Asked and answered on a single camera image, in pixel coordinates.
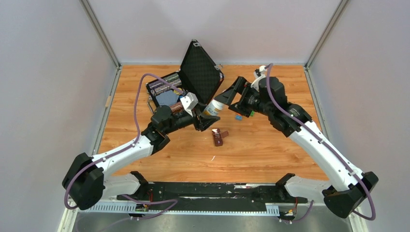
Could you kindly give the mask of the amber pill jar white lid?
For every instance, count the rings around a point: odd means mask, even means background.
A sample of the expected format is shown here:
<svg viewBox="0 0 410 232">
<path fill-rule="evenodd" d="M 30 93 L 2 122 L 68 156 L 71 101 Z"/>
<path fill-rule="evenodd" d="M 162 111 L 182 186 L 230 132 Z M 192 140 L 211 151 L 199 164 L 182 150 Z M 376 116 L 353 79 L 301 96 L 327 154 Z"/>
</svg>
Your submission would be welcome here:
<svg viewBox="0 0 410 232">
<path fill-rule="evenodd" d="M 223 103 L 213 99 L 203 110 L 203 113 L 209 116 L 218 116 L 218 114 L 222 111 L 223 106 Z"/>
</svg>

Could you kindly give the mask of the brown pill organizer strip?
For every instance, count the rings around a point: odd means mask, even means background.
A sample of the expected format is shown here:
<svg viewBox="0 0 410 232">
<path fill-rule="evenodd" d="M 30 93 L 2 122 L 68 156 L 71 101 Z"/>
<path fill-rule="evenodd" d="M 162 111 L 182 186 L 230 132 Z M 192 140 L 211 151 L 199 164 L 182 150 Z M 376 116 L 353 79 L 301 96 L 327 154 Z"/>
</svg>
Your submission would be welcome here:
<svg viewBox="0 0 410 232">
<path fill-rule="evenodd" d="M 226 130 L 221 130 L 219 128 L 212 129 L 212 138 L 214 141 L 214 146 L 222 146 L 223 145 L 223 139 L 229 135 L 229 132 Z"/>
</svg>

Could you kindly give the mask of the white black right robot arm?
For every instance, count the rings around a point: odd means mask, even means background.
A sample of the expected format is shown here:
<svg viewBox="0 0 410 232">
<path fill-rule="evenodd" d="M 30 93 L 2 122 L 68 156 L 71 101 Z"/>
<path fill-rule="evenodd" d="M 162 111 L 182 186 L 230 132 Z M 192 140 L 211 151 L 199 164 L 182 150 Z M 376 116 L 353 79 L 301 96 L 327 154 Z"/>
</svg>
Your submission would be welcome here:
<svg viewBox="0 0 410 232">
<path fill-rule="evenodd" d="M 293 197 L 301 197 L 323 203 L 340 218 L 356 214 L 357 207 L 368 200 L 371 210 L 368 220 L 376 218 L 370 193 L 378 177 L 374 172 L 363 172 L 345 158 L 304 108 L 288 101 L 285 86 L 276 77 L 262 78 L 258 88 L 253 88 L 244 77 L 238 77 L 215 99 L 246 117 L 251 112 L 267 116 L 273 128 L 303 148 L 326 174 L 327 181 L 285 175 L 276 188 L 279 200 L 288 202 Z"/>
</svg>

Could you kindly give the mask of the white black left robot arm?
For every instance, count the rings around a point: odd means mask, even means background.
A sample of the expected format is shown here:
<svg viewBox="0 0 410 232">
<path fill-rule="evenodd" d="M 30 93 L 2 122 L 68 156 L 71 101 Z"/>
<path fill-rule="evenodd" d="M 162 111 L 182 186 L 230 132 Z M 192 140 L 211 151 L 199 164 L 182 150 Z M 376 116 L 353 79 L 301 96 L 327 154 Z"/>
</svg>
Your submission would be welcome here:
<svg viewBox="0 0 410 232">
<path fill-rule="evenodd" d="M 161 151 L 169 142 L 168 134 L 193 125 L 198 131 L 205 131 L 220 117 L 202 113 L 195 107 L 193 114 L 182 111 L 173 113 L 169 106 L 158 107 L 143 131 L 129 142 L 103 154 L 88 156 L 77 155 L 69 167 L 62 186 L 64 205 L 67 209 L 86 210 L 101 198 L 121 194 L 144 199 L 148 186 L 134 173 L 113 176 L 113 173 L 130 163 Z"/>
</svg>

